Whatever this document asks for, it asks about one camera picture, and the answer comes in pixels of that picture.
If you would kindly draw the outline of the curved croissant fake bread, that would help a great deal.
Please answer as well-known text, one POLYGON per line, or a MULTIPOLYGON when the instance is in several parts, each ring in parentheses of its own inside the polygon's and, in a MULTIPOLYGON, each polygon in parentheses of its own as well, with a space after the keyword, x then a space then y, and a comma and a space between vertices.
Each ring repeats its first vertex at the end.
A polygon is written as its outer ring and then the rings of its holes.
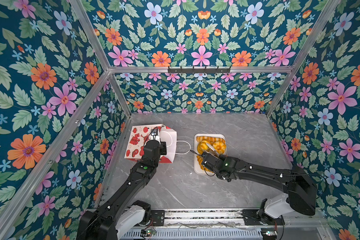
POLYGON ((198 161, 198 164, 197 164, 197 167, 196 167, 196 172, 198 174, 210 173, 210 171, 203 166, 203 158, 202 157, 197 156, 197 161, 198 161))

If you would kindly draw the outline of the metal food tongs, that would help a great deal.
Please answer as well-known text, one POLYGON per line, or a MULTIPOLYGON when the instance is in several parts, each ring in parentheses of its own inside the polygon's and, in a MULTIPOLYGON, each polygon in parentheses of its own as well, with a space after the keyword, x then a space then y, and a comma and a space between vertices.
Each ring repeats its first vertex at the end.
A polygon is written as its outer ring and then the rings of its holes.
POLYGON ((207 152, 210 153, 211 155, 215 156, 215 157, 219 157, 220 154, 216 151, 216 149, 209 143, 206 143, 208 149, 207 152))

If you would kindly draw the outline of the long yellow fake bread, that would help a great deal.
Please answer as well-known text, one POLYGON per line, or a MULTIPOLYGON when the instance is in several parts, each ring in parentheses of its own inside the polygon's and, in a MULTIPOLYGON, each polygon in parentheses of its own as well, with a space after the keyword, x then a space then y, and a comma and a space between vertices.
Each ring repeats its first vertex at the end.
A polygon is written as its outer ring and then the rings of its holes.
POLYGON ((208 140, 211 143, 215 143, 215 142, 225 143, 226 142, 226 140, 224 138, 211 137, 211 136, 198 136, 198 137, 196 137, 196 140, 198 143, 200 143, 203 140, 208 140))

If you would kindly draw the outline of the red and white paper bag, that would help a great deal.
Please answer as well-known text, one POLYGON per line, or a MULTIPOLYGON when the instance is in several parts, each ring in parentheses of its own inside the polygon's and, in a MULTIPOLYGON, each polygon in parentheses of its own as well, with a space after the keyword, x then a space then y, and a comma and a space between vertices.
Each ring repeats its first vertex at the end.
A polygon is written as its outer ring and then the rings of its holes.
POLYGON ((178 139, 178 133, 163 124, 132 126, 124 158, 140 161, 144 154, 158 152, 163 164, 172 164, 176 156, 186 155, 191 145, 178 139))

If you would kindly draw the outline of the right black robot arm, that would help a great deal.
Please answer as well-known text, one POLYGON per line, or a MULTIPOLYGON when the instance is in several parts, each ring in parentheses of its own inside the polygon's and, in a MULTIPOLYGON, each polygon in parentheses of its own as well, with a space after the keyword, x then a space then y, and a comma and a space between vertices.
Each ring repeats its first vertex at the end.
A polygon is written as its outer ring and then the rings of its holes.
POLYGON ((225 155, 201 154, 202 166, 220 180, 245 180, 277 189, 282 194, 262 200, 254 219, 269 223, 292 212, 305 216, 316 214, 318 187, 301 168, 276 169, 248 163, 225 155))

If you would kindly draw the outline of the round ring fake bread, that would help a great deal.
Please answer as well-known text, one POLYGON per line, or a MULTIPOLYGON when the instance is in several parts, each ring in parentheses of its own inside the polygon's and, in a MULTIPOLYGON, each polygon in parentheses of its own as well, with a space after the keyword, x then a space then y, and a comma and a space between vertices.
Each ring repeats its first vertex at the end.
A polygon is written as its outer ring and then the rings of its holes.
POLYGON ((219 153, 220 155, 224 154, 226 151, 226 144, 221 142, 221 141, 216 141, 213 143, 213 148, 215 149, 215 151, 217 153, 219 153))

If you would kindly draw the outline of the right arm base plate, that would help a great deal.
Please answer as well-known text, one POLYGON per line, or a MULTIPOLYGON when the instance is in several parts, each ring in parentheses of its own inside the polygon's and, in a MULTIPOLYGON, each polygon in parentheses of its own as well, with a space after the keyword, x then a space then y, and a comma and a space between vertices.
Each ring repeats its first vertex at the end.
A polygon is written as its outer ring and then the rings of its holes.
POLYGON ((283 226, 285 225, 284 219, 281 217, 274 219, 259 209, 243 209, 243 220, 247 226, 283 226))

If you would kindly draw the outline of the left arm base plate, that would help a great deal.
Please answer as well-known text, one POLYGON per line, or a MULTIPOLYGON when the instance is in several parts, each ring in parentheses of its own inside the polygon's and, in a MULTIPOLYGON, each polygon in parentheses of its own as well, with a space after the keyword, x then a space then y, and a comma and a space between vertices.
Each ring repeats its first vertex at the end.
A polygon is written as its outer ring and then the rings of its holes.
POLYGON ((151 225, 162 227, 165 223, 165 215, 165 210, 150 210, 149 213, 145 213, 143 220, 133 225, 133 227, 148 227, 151 225))

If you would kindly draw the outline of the round yellow fake bun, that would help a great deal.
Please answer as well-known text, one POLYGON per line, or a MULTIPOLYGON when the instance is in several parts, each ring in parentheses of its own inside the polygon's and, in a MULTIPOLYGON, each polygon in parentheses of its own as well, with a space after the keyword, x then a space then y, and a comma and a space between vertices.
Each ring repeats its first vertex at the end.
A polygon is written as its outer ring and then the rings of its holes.
POLYGON ((201 141, 197 146, 197 151, 201 155, 203 152, 207 152, 210 147, 210 143, 208 141, 201 141))

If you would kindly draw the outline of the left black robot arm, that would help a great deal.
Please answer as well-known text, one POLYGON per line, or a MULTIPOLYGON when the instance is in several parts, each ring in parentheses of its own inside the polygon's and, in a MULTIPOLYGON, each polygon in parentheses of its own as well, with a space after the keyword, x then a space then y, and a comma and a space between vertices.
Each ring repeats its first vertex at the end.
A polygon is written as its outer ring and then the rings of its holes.
POLYGON ((165 142, 149 140, 144 154, 130 171, 116 193, 96 210, 87 211, 80 219, 78 240, 118 240, 137 224, 150 221, 151 205, 136 201, 128 203, 142 190, 157 172, 160 158, 167 152, 165 142))

